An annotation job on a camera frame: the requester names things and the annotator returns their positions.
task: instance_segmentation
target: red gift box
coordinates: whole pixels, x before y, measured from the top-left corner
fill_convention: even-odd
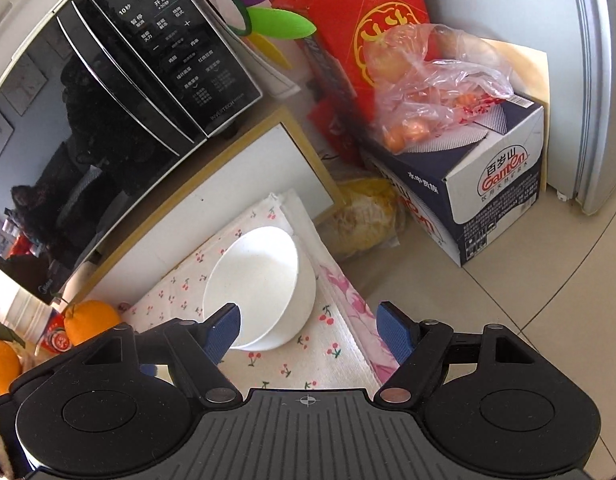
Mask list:
[[[301,40],[315,73],[348,126],[374,117],[374,84],[363,57],[364,41],[405,23],[428,23],[424,0],[272,0],[317,27]]]

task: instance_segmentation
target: yellow bag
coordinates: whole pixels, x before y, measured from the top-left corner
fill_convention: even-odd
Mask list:
[[[338,183],[345,206],[319,226],[323,243],[337,261],[396,239],[401,218],[398,195],[384,178]]]

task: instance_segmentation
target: crosshair mark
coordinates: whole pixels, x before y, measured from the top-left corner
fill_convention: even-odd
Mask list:
[[[312,406],[315,402],[319,402],[319,399],[315,399],[312,396],[306,395],[300,399],[297,399],[304,406]]]

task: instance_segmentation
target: clear plastic bag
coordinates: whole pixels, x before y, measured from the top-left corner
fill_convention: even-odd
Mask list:
[[[468,123],[514,94],[512,67],[485,41],[444,25],[399,25],[364,46],[377,140],[392,153]]]

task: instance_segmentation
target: beige floor tile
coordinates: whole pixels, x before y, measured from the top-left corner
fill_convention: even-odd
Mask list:
[[[534,345],[528,340],[526,336],[523,335],[523,333],[519,333],[518,336],[528,345],[534,348]],[[476,370],[476,364],[450,365],[450,369],[448,370],[448,376],[445,378],[445,382],[448,383],[453,379],[457,379],[459,377],[463,377],[464,375],[471,374],[474,370]]]
[[[519,334],[519,337],[520,337],[521,339],[523,339],[523,340],[524,340],[524,341],[525,341],[528,345],[530,345],[532,348],[534,348],[535,350],[537,350],[536,346],[534,346],[534,345],[533,345],[532,341],[530,341],[530,340],[528,339],[528,337],[527,337],[527,336],[526,336],[523,332],[521,332],[521,333]]]
[[[590,460],[585,465],[585,472],[595,480],[609,480],[616,475],[616,464],[603,440],[597,441],[590,455]]]
[[[616,460],[616,216],[579,270],[524,332],[597,403],[603,439]]]
[[[392,301],[414,320],[438,319],[457,332],[482,332],[488,323],[518,328],[463,269],[414,222],[395,248],[377,248],[342,269],[371,309]]]
[[[616,213],[616,192],[594,216],[548,189],[465,269],[520,327],[566,283]]]

